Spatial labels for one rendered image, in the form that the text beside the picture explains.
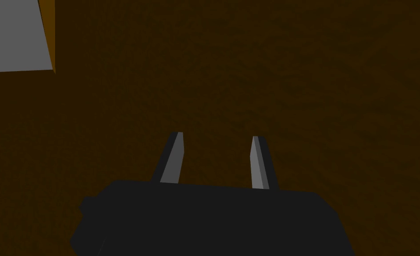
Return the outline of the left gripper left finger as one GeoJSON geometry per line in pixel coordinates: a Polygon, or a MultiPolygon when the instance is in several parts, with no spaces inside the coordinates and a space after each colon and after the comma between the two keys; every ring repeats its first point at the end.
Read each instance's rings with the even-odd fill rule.
{"type": "Polygon", "coordinates": [[[172,132],[166,142],[151,182],[179,183],[184,158],[184,134],[172,132]]]}

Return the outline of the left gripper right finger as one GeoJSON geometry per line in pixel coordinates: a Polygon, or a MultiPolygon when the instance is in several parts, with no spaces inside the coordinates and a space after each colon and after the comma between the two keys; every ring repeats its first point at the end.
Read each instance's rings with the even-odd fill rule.
{"type": "Polygon", "coordinates": [[[253,136],[250,149],[252,188],[279,190],[268,143],[264,136],[253,136]]]}

